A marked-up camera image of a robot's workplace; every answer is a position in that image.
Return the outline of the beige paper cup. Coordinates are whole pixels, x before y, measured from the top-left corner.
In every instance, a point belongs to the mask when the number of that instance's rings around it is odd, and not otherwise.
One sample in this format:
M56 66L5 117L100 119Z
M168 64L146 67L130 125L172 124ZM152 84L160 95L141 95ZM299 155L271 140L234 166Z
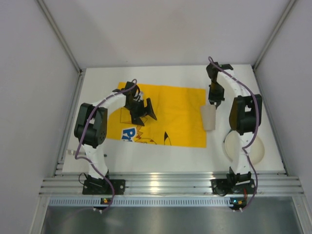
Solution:
M216 125L216 106L211 104L201 106L200 112L204 131L214 131Z

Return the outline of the yellow cartoon print cloth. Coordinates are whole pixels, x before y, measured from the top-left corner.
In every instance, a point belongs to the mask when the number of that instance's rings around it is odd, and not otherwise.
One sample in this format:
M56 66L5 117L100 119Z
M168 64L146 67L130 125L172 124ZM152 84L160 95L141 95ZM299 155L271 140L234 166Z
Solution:
M151 99L157 119L142 118L144 126L131 123L130 112L114 111L108 119L107 138L136 143L205 148L201 106L206 91L198 88L139 84L143 98Z

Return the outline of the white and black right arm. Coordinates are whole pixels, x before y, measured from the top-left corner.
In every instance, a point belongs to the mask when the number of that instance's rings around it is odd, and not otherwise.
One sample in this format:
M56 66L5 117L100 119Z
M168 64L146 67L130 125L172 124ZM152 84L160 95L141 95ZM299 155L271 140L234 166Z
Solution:
M227 174L228 183L232 186L251 182L253 169L250 151L261 125L262 96L254 94L247 85L234 77L230 64L218 64L210 60L206 67L209 85L208 101L212 120L216 119L216 110L222 102L232 102L229 111L229 126L235 135L232 145L234 157Z

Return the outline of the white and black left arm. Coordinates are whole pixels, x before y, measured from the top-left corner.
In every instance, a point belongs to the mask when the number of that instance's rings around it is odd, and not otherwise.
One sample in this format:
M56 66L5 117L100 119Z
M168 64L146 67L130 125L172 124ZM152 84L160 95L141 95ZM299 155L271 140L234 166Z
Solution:
M81 104L78 110L74 127L74 136L78 139L75 159L89 163L88 176L92 179L108 181L103 143L110 115L121 108L129 111L133 125L144 126L142 118L146 116L157 119L151 99L143 99L136 79L126 82L121 89L113 90L101 101Z

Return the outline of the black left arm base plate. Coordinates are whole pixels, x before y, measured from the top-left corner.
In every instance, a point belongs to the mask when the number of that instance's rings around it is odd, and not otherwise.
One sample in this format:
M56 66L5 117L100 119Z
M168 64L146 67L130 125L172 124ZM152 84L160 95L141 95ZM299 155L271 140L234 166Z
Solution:
M115 195L123 195L125 191L124 179L110 179ZM85 180L82 190L83 195L112 195L113 190L105 179L89 178Z

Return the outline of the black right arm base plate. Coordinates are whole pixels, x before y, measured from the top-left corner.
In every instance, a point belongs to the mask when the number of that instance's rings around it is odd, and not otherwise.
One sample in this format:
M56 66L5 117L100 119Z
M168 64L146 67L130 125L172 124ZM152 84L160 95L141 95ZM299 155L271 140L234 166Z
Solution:
M243 195L253 194L256 186L252 179L249 183L232 185L227 179L212 179L211 180L212 191L214 195L226 196L226 195Z

